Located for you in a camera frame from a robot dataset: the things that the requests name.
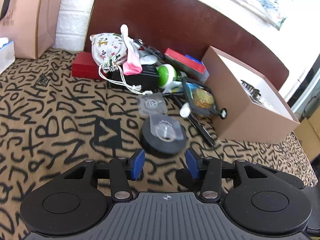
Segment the white rope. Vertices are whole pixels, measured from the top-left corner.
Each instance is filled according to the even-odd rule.
[[[103,78],[104,80],[109,81],[110,83],[113,83],[113,84],[116,84],[116,85],[120,85],[120,86],[125,86],[129,91],[131,91],[132,93],[135,93],[135,94],[139,94],[139,95],[152,94],[152,91],[150,91],[150,90],[147,90],[147,91],[144,91],[144,92],[140,92],[141,85],[138,85],[138,86],[135,86],[135,85],[130,86],[130,85],[128,85],[127,82],[125,81],[123,70],[122,70],[122,68],[120,66],[118,66],[118,69],[120,71],[120,76],[121,76],[122,82],[106,78],[101,73],[101,69],[102,69],[102,64],[99,66],[99,70],[98,70],[99,71],[99,76],[101,78]]]

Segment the white wall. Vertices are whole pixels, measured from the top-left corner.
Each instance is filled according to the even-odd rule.
[[[294,0],[294,8],[280,31],[231,0],[199,1],[238,23],[279,57],[289,70],[279,91],[288,101],[320,53],[320,0]],[[55,48],[83,49],[92,3],[93,0],[61,1]]]
[[[61,0],[54,48],[83,50],[93,0]]]

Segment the cardboard bag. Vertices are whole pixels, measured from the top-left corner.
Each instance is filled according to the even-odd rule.
[[[14,41],[16,57],[38,58],[54,44],[60,2],[0,0],[0,37]]]

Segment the crosshair symbol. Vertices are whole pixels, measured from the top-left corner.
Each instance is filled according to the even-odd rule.
[[[171,197],[171,196],[169,196],[169,195],[165,195],[163,198],[164,198],[166,201],[168,201],[168,200],[172,199],[172,197]]]

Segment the brown wooden headboard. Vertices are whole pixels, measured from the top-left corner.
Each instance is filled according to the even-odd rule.
[[[265,75],[279,90],[288,69],[261,41],[238,24],[198,0],[95,0],[85,42],[89,36],[120,33],[164,52],[167,48],[201,59],[209,45],[241,60]]]

